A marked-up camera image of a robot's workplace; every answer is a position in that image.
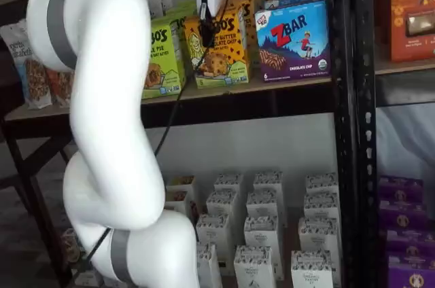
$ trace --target wooden shelf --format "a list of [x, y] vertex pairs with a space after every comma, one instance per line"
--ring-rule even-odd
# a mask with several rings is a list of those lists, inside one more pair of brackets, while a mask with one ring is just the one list
[[405, 73], [435, 69], [435, 58], [416, 60], [412, 62], [392, 62], [386, 45], [375, 46], [376, 75]]
[[[292, 87], [299, 87], [299, 86], [312, 86], [315, 84], [327, 84], [330, 82], [331, 82], [330, 77], [325, 77], [325, 78], [317, 78], [317, 79], [303, 79], [303, 80], [292, 81], [292, 82], [264, 83], [262, 79], [259, 76], [257, 76], [254, 77], [248, 84], [239, 84], [236, 86], [227, 86], [222, 88], [198, 89], [196, 87], [195, 81], [191, 81], [188, 84], [187, 88], [185, 89], [183, 96], [181, 97], [181, 100], [186, 101], [192, 99], [224, 96], [228, 94], [240, 94], [240, 93], [247, 93], [247, 92], [276, 90], [276, 89], [292, 88]], [[162, 96], [159, 98], [142, 100], [142, 105], [172, 103], [175, 102], [176, 100], [177, 100], [177, 95]], [[34, 118], [67, 115], [68, 113], [69, 113], [69, 108], [60, 108], [57, 104], [38, 110], [29, 110], [27, 109], [26, 105], [23, 105], [11, 111], [9, 114], [7, 114], [5, 120], [6, 122], [14, 121], [14, 120], [27, 120], [27, 119], [34, 119]]]

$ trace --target orange box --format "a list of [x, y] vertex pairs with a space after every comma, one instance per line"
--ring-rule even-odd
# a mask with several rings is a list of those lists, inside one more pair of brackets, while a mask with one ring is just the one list
[[391, 0], [391, 59], [435, 56], [435, 0]]
[[229, 7], [242, 7], [246, 25], [247, 51], [252, 69], [260, 69], [260, 55], [256, 29], [256, 12], [260, 10], [262, 0], [229, 0]]
[[[241, 6], [228, 7], [221, 23], [222, 12], [218, 13], [214, 26], [217, 27], [214, 47], [210, 48], [195, 73], [198, 88], [231, 86], [248, 83], [250, 79], [249, 55], [244, 9]], [[184, 21], [186, 41], [194, 69], [206, 48], [202, 45], [198, 16]]]

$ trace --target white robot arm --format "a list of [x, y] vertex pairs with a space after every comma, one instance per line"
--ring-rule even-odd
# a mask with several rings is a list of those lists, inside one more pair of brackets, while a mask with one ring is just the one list
[[[213, 2], [217, 12], [220, 0]], [[146, 0], [29, 0], [28, 33], [49, 68], [75, 69], [70, 123], [79, 147], [64, 178], [67, 214], [104, 276], [149, 288], [197, 288], [196, 237], [164, 211], [164, 183], [141, 123], [150, 59]]]

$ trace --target cookie image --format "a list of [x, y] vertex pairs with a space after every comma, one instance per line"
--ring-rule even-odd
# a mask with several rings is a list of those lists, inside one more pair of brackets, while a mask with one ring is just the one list
[[403, 25], [403, 18], [395, 18], [394, 25], [397, 27], [402, 26]]
[[208, 72], [213, 76], [226, 75], [228, 72], [228, 62], [226, 56], [218, 52], [213, 52], [205, 57], [205, 64]]
[[263, 64], [272, 67], [273, 69], [276, 69], [278, 71], [281, 70], [285, 65], [284, 57], [270, 53], [263, 49], [260, 49], [260, 60]]
[[406, 193], [398, 190], [396, 193], [394, 193], [394, 197], [397, 201], [406, 201]]
[[205, 63], [201, 64], [201, 66], [199, 67], [199, 73], [202, 73], [204, 76], [208, 76], [207, 74], [209, 73], [209, 69], [207, 68]]
[[406, 215], [399, 215], [397, 217], [397, 224], [400, 227], [404, 227], [404, 228], [408, 227], [408, 225], [409, 225], [409, 219], [408, 219], [408, 217]]
[[47, 95], [49, 87], [46, 77], [46, 68], [33, 59], [27, 59], [24, 63], [26, 76], [29, 83], [29, 94], [31, 100], [38, 101]]
[[395, 8], [394, 8], [394, 14], [396, 15], [396, 16], [401, 16], [402, 14], [403, 14], [403, 6], [396, 6]]
[[410, 256], [418, 256], [420, 254], [419, 249], [415, 246], [410, 246], [406, 249], [406, 254]]
[[148, 67], [148, 74], [145, 80], [145, 87], [151, 88], [152, 86], [156, 86], [160, 84], [162, 79], [162, 71], [160, 70], [159, 64], [150, 63]]

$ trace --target black cable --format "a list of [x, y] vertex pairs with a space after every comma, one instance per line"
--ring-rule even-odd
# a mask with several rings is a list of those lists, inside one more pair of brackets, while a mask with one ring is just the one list
[[[224, 19], [224, 14], [226, 11], [226, 8], [228, 6], [228, 0], [225, 0], [225, 4], [224, 4], [224, 9], [222, 10], [222, 15], [220, 16], [220, 20], [219, 23], [222, 22], [222, 20]], [[213, 37], [212, 37], [212, 41], [214, 40], [216, 34], [216, 29], [214, 29], [213, 31]], [[205, 56], [207, 55], [207, 53], [209, 52], [210, 46], [207, 47], [204, 51], [204, 54], [201, 56], [201, 59], [199, 60], [199, 63], [195, 66], [195, 70], [193, 72], [193, 74], [187, 79], [186, 84], [184, 85], [184, 87], [181, 89], [181, 91], [178, 94], [177, 100], [175, 101], [174, 107], [172, 108], [172, 112], [171, 112], [171, 116], [169, 117], [169, 121], [168, 121], [168, 125], [163, 133], [163, 136], [156, 148], [156, 151], [154, 152], [154, 155], [157, 157], [158, 153], [160, 152], [160, 150], [162, 149], [163, 143], [166, 140], [166, 137], [169, 133], [169, 130], [172, 127], [172, 123], [175, 119], [175, 116], [177, 115], [177, 110], [179, 107], [179, 101], [180, 98], [184, 92], [184, 89], [186, 89], [186, 87], [188, 86], [188, 82], [190, 81], [190, 79], [192, 79], [192, 77], [194, 77], [194, 74], [198, 71], [200, 65], [202, 64]], [[105, 238], [107, 237], [107, 235], [110, 233], [110, 230], [112, 230], [112, 228], [107, 228], [103, 235], [101, 235], [100, 239], [98, 239], [97, 243], [95, 244], [94, 248], [92, 249], [92, 251], [88, 254], [88, 256], [86, 256], [86, 259], [84, 259], [82, 262], [80, 262], [79, 267], [77, 268], [77, 272], [73, 275], [73, 277], [71, 278], [71, 280], [69, 281], [68, 285], [65, 288], [73, 288], [73, 286], [75, 285], [75, 280], [77, 279], [77, 277], [80, 275], [80, 273], [82, 273], [83, 271], [86, 271], [88, 269], [88, 264], [90, 263], [90, 259], [92, 259], [92, 256], [94, 256], [95, 252], [97, 252], [97, 249], [100, 247], [100, 245], [103, 243], [103, 241], [105, 240]]]

